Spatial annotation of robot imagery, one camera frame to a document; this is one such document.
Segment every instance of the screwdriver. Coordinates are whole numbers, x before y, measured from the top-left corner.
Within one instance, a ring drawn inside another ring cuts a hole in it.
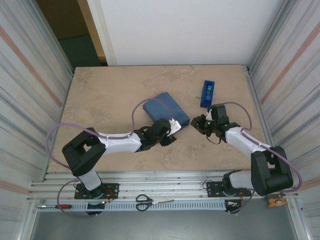
[[[55,209],[58,209],[58,205],[45,205],[45,204],[41,204],[41,205],[38,205],[36,206],[38,209],[47,209],[47,208],[55,208]],[[60,207],[62,209],[70,209],[72,208],[72,205],[70,204],[60,204]]]

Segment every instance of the blue cloth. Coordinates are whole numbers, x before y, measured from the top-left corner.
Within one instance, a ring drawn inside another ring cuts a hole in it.
[[[155,96],[154,99],[160,100],[168,107],[168,109],[170,109],[173,118],[177,120],[181,125],[181,129],[189,125],[190,118],[170,96],[169,93],[160,93],[159,95]],[[143,110],[150,116],[150,118],[154,122],[161,118],[166,120],[169,120],[171,118],[167,109],[158,101],[147,101],[145,104],[143,104]]]

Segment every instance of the beige tabletop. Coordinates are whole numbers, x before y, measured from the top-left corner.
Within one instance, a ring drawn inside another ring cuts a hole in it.
[[[168,92],[192,120],[205,114],[200,107],[204,80],[215,81],[213,103],[234,101],[242,104],[252,117],[250,134],[263,141],[260,124],[240,65],[119,66],[77,67],[72,80],[62,123],[94,127],[106,134],[131,130],[131,113],[140,101]],[[226,106],[231,122],[249,125],[245,112],[236,105]],[[135,112],[135,128],[152,125],[142,106]],[[57,134],[53,155],[65,163],[62,147],[80,130],[62,127]],[[222,142],[214,145],[191,125],[176,135],[169,146],[160,144],[143,152],[104,155],[97,171],[194,171],[249,169],[250,160],[238,149]],[[218,139],[212,135],[212,141]],[[49,172],[67,169],[50,162]]]

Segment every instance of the blue container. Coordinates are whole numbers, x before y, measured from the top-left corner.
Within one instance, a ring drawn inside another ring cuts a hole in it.
[[[207,108],[212,105],[214,98],[215,82],[205,80],[202,88],[200,107]]]
[[[173,118],[181,125],[181,129],[189,125],[190,118],[169,93],[160,93],[159,95],[155,96],[154,99],[160,100],[170,109]],[[167,109],[157,101],[147,101],[145,104],[143,104],[143,110],[150,116],[150,118],[152,118],[154,122],[161,118],[166,120],[170,119],[170,114],[168,113]]]

